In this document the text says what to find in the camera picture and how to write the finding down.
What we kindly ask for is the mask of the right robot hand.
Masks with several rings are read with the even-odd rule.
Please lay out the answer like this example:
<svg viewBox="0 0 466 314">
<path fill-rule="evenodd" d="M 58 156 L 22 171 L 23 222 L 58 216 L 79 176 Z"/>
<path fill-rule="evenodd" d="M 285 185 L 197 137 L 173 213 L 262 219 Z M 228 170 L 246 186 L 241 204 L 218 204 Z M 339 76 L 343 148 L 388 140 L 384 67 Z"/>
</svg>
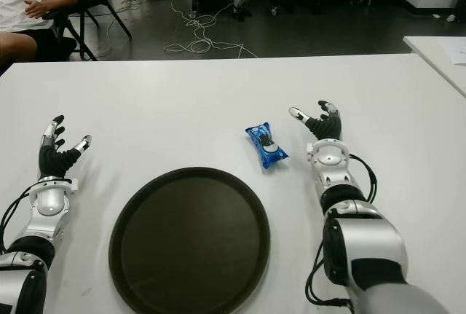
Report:
<svg viewBox="0 0 466 314">
<path fill-rule="evenodd" d="M 341 117 L 337 107 L 327 101 L 319 100 L 319 107 L 324 111 L 319 118 L 305 114 L 301 109 L 290 107 L 289 114 L 300 121 L 315 136 L 317 140 L 341 139 Z"/>
</svg>

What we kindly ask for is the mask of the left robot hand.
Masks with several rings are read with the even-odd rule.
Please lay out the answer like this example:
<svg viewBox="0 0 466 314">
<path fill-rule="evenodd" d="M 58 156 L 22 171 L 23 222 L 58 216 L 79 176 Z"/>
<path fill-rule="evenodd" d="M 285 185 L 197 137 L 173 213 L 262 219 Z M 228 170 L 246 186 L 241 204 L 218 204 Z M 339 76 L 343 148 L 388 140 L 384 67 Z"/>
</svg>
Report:
<svg viewBox="0 0 466 314">
<path fill-rule="evenodd" d="M 64 178 L 66 172 L 77 162 L 82 153 L 89 149 L 92 136 L 87 135 L 69 150 L 60 151 L 59 148 L 66 142 L 58 137 L 65 131 L 62 126 L 65 117 L 59 115 L 50 121 L 41 137 L 39 147 L 38 180 L 46 177 Z"/>
</svg>

